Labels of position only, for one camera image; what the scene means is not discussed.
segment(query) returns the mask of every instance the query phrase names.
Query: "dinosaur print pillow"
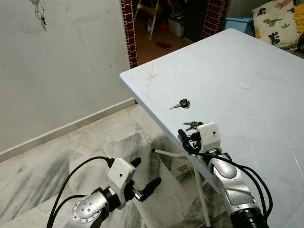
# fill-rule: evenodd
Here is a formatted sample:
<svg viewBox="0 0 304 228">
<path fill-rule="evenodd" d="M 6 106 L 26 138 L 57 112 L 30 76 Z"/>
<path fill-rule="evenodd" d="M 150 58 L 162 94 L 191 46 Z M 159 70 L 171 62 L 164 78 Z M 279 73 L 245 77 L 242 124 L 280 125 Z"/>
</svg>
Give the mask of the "dinosaur print pillow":
<svg viewBox="0 0 304 228">
<path fill-rule="evenodd" d="M 257 39 L 275 46 L 297 41 L 293 0 L 273 0 L 252 13 Z"/>
</svg>

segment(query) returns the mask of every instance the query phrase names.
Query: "white plastic table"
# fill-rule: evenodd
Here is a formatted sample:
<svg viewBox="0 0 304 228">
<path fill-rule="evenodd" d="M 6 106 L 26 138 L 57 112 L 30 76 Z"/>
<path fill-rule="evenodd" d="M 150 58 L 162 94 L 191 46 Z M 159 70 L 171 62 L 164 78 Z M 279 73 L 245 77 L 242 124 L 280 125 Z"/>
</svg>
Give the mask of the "white plastic table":
<svg viewBox="0 0 304 228">
<path fill-rule="evenodd" d="M 216 191 L 206 165 L 184 151 L 178 129 L 187 128 L 183 122 L 217 122 L 223 152 L 258 171 L 270 188 L 270 227 L 303 228 L 303 59 L 228 29 L 120 77 Z M 190 109 L 169 110 L 183 98 Z"/>
</svg>

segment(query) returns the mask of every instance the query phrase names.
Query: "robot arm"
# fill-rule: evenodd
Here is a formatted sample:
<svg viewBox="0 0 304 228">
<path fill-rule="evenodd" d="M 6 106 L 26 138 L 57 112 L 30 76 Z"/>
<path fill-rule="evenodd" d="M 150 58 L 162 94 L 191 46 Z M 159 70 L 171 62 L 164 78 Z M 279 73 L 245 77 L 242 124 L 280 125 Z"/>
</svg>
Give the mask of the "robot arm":
<svg viewBox="0 0 304 228">
<path fill-rule="evenodd" d="M 235 228 L 269 228 L 249 188 L 243 182 L 241 170 L 216 157 L 231 160 L 220 147 L 220 134 L 216 123 L 196 125 L 195 133 L 187 136 L 179 129 L 179 138 L 189 153 L 202 156 L 210 167 L 213 180 L 224 201 Z"/>
<path fill-rule="evenodd" d="M 122 209 L 127 201 L 136 197 L 143 202 L 152 195 L 161 183 L 160 177 L 152 180 L 142 191 L 133 187 L 132 176 L 140 162 L 140 158 L 131 163 L 122 158 L 115 159 L 107 175 L 109 187 L 104 190 L 98 188 L 79 200 L 64 228 L 100 228 L 109 213 L 116 208 Z"/>
</svg>

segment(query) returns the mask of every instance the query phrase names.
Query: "blue box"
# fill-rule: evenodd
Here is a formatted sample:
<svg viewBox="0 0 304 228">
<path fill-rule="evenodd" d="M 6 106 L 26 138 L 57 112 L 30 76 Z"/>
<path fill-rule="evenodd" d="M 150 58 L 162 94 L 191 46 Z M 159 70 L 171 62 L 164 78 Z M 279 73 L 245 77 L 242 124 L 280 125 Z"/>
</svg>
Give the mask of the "blue box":
<svg viewBox="0 0 304 228">
<path fill-rule="evenodd" d="M 244 32 L 248 35 L 252 35 L 253 20 L 252 18 L 226 18 L 226 29 L 236 29 L 240 32 Z"/>
</svg>

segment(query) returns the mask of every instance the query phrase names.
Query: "black cable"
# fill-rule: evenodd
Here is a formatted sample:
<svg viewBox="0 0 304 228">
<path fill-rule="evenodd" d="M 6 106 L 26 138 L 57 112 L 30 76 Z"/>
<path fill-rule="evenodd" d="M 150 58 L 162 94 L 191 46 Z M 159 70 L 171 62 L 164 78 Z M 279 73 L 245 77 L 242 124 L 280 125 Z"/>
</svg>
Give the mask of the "black cable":
<svg viewBox="0 0 304 228">
<path fill-rule="evenodd" d="M 49 215 L 49 217 L 48 217 L 47 228 L 52 228 L 52 225 L 53 225 L 53 224 L 52 224 L 52 221 L 53 221 L 54 212 L 55 212 L 55 209 L 56 209 L 57 204 L 58 204 L 58 202 L 59 202 L 60 196 L 61 196 L 61 194 L 62 194 L 62 192 L 63 192 L 65 186 L 67 185 L 68 180 L 71 178 L 71 176 L 72 176 L 79 168 L 81 168 L 83 165 L 85 165 L 85 164 L 87 164 L 88 162 L 90 162 L 90 161 L 92 161 L 92 160 L 95 160 L 95 159 L 103 159 L 103 160 L 105 160 L 105 161 L 108 163 L 108 166 L 109 166 L 109 167 L 111 167 L 112 164 L 113 164 L 113 162 L 114 162 L 114 159 L 113 159 L 113 158 L 110 159 L 110 158 L 103 157 L 103 156 L 97 156 L 97 157 L 90 158 L 90 159 L 84 161 L 83 163 L 81 163 L 80 165 L 78 165 L 78 166 L 77 166 L 77 167 L 68 175 L 68 177 L 66 178 L 65 182 L 63 183 L 63 185 L 62 185 L 62 187 L 61 187 L 61 189 L 60 189 L 60 191 L 59 191 L 59 194 L 58 194 L 58 196 L 57 196 L 57 198 L 56 198 L 56 201 L 55 201 L 55 203 L 54 203 L 54 205 L 53 205 L 52 211 L 51 211 L 51 213 L 50 213 L 50 215 Z"/>
<path fill-rule="evenodd" d="M 218 155 L 213 155 L 213 154 L 209 154 L 209 153 L 194 153 L 195 155 L 198 155 L 198 156 L 205 156 L 205 157 L 211 157 L 211 158 L 215 158 L 215 159 L 219 159 L 219 160 L 222 160 L 224 162 L 227 162 L 231 165 L 234 165 L 235 167 L 239 168 L 240 170 L 242 170 L 255 184 L 256 188 L 257 188 L 257 191 L 259 193 L 259 196 L 260 196 L 260 199 L 261 199 L 261 203 L 262 203 L 262 210 L 263 210 L 263 215 L 265 217 L 265 219 L 268 218 L 271 210 L 272 210 L 272 197 L 271 197 L 271 194 L 270 194 L 270 191 L 268 189 L 268 187 L 266 186 L 266 184 L 264 183 L 264 181 L 262 180 L 262 178 L 250 167 L 247 167 L 247 166 L 244 166 L 244 165 L 239 165 L 229 159 L 226 159 L 226 158 L 223 158 L 223 157 L 219 157 Z M 254 175 L 256 175 L 256 177 L 260 180 L 260 182 L 262 183 L 263 187 L 265 188 L 265 191 L 267 192 L 267 196 L 268 196 L 268 199 L 269 199 L 269 209 L 266 210 L 266 204 L 265 204 L 265 199 L 264 199 L 264 195 L 263 195 L 263 192 L 261 190 L 261 187 L 259 186 L 258 182 L 256 181 L 256 179 L 246 170 L 250 170 L 251 172 L 254 173 Z"/>
<path fill-rule="evenodd" d="M 85 195 L 74 195 L 74 196 L 70 196 L 70 197 L 66 198 L 64 201 L 62 201 L 62 202 L 59 204 L 58 208 L 57 208 L 57 209 L 55 210 L 55 212 L 54 212 L 54 216 L 53 216 L 53 218 L 52 218 L 52 226 L 51 226 L 51 227 L 53 227 L 53 224 L 54 224 L 54 222 L 55 222 L 55 218 L 56 218 L 58 212 L 60 211 L 60 209 L 62 208 L 62 206 L 63 206 L 66 202 L 68 202 L 69 200 L 74 199 L 74 198 L 82 198 L 82 197 L 85 197 Z"/>
</svg>

